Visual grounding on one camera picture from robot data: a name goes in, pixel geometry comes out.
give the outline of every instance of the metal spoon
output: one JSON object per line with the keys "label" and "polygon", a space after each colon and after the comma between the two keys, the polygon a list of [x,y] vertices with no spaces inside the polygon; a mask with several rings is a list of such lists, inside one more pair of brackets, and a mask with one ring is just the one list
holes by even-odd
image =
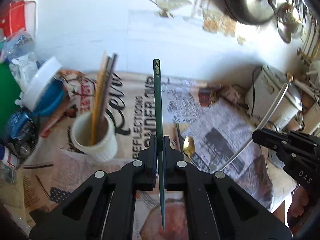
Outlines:
{"label": "metal spoon", "polygon": [[290,43],[292,39],[290,29],[287,26],[283,25],[279,20],[277,22],[277,28],[281,39],[285,43]]}
{"label": "metal spoon", "polygon": [[195,142],[193,140],[193,137],[186,136],[183,146],[182,146],[183,153],[188,156],[189,160],[191,155],[195,153]]}
{"label": "metal spoon", "polygon": [[287,26],[292,33],[296,33],[301,24],[298,10],[289,3],[284,3],[280,6],[278,10],[278,20]]}

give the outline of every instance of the tabletop clutter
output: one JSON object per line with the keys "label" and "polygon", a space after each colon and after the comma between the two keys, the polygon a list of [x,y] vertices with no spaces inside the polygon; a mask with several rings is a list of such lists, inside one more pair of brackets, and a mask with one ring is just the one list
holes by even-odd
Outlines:
{"label": "tabletop clutter", "polygon": [[[33,49],[31,35],[21,29],[4,41],[1,52],[1,68],[10,69],[21,91],[19,98],[8,102],[14,102],[18,109],[8,117],[1,133],[0,158],[13,170],[24,163],[38,137],[59,120],[73,98],[61,75],[62,65],[55,57],[39,59]],[[112,159],[117,152],[115,128],[105,111],[116,58],[116,54],[109,57],[103,53],[94,108],[77,118],[71,130],[74,145],[100,163]]]}

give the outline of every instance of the newspaper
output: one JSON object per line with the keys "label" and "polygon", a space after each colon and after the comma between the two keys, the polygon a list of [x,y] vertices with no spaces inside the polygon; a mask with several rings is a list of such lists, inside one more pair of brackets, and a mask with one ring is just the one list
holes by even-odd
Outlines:
{"label": "newspaper", "polygon": [[[242,147],[252,132],[239,111],[220,99],[182,132],[182,136],[194,138],[196,152],[191,156],[192,163],[201,171],[213,173]],[[273,188],[259,145],[250,143],[224,172],[270,208]]]}
{"label": "newspaper", "polygon": [[0,200],[11,214],[26,220],[22,176],[21,171],[0,164]]}
{"label": "newspaper", "polygon": [[[95,171],[118,171],[137,158],[138,153],[148,147],[150,136],[156,134],[153,76],[116,73],[109,90],[106,112],[115,125],[118,152],[106,164],[94,163],[72,144],[70,131],[75,118],[92,109],[97,74],[67,70],[62,71],[60,76],[71,97],[70,103],[58,118],[50,119],[43,125],[47,125],[47,130],[41,127],[46,132],[39,139],[33,154],[19,169],[24,188],[23,219],[30,227],[43,220]],[[237,110],[219,99],[220,91],[222,97],[236,102],[238,95],[228,86],[162,78],[164,135],[170,137],[171,147],[178,149],[175,125],[178,122],[183,128],[182,136],[195,137],[196,155],[192,159],[195,161],[199,156],[205,163],[206,171],[210,162],[215,166],[223,163],[223,160],[218,162],[217,156],[212,158],[205,151],[208,145],[212,148],[214,141],[206,138],[207,134],[220,134],[228,146],[228,154],[231,154],[241,147],[251,132]],[[265,194],[267,197],[263,198],[263,205],[268,207],[272,198],[272,184],[265,161],[259,156],[258,149],[250,146],[231,166],[235,171],[230,167],[227,173],[257,200],[263,198],[264,192],[268,192],[269,195]],[[183,193],[166,193],[166,211],[169,215],[165,231],[161,229],[159,205],[158,185],[152,192],[137,193],[133,239],[187,239]]]}

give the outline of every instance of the wire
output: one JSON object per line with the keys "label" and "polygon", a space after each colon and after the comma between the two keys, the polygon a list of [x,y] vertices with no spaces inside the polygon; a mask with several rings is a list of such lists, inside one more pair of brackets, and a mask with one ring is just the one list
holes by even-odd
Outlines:
{"label": "wire", "polygon": [[36,35],[37,35],[37,31],[38,31],[38,2],[37,2],[37,0],[21,0],[21,1],[35,3],[35,33],[33,36],[33,40],[36,40]]}
{"label": "wire", "polygon": [[256,73],[257,69],[259,69],[259,68],[255,68],[255,70],[252,72],[252,76],[251,76],[252,92],[253,92],[253,95],[252,95],[252,110],[251,110],[251,116],[252,117],[253,117],[254,101],[255,101],[255,98],[256,98],[255,89],[254,89],[254,74]]}
{"label": "wire", "polygon": [[278,128],[276,127],[276,125],[275,125],[273,122],[271,122],[271,121],[268,121],[268,122],[271,123],[272,126],[276,129],[276,132],[278,132]]}

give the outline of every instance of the green chopstick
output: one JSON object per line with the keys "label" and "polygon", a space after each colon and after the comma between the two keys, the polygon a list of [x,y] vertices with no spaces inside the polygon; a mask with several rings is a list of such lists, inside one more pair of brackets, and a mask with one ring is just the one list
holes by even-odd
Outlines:
{"label": "green chopstick", "polygon": [[160,209],[162,228],[165,229],[165,209],[164,209],[164,170],[163,170],[163,152],[162,152],[162,100],[161,100],[161,74],[160,60],[153,60],[153,79],[155,85],[155,109],[156,109],[156,138],[157,138],[157,158],[159,174],[160,191]]}

